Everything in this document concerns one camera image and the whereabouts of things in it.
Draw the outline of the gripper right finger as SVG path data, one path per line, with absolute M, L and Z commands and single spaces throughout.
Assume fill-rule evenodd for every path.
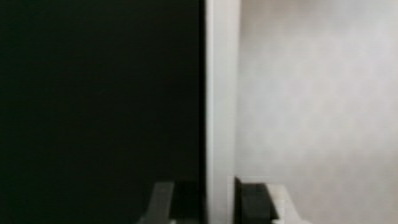
M 235 179 L 233 224 L 309 224 L 283 185 Z

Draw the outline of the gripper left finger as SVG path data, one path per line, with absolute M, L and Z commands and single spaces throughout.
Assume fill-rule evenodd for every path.
M 206 224 L 199 183 L 157 182 L 148 209 L 137 224 Z

